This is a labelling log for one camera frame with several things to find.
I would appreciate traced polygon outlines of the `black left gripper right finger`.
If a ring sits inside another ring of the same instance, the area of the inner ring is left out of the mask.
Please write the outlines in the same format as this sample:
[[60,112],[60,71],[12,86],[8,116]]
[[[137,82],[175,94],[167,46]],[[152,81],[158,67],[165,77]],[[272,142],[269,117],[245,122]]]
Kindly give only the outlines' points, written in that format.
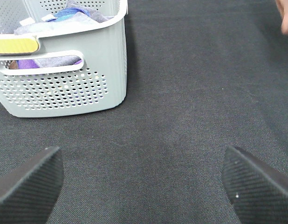
[[228,146],[222,182],[242,224],[288,224],[288,177],[237,146]]

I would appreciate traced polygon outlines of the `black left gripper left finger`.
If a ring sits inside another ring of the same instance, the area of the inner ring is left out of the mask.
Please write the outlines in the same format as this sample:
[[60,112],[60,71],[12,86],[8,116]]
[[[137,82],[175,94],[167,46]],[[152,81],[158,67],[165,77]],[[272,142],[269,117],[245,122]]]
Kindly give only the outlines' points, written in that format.
[[62,150],[47,147],[0,178],[0,224],[45,224],[63,186]]

